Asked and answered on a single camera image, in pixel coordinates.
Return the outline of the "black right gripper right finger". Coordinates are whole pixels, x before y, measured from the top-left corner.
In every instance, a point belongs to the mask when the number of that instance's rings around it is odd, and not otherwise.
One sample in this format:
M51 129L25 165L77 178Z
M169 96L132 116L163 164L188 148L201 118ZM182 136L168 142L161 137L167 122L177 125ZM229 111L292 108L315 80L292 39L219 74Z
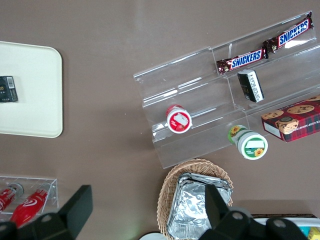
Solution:
M205 210L211 225L205 240L250 239L250 217L241 208L229 208L214 185L205 187Z

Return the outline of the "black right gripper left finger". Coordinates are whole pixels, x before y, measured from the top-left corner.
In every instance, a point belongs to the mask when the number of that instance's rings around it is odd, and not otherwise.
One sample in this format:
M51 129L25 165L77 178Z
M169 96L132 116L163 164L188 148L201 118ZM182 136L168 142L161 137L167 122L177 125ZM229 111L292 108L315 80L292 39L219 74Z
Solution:
M35 221L37 240L75 240L91 213L91 185L82 185L58 212L42 215Z

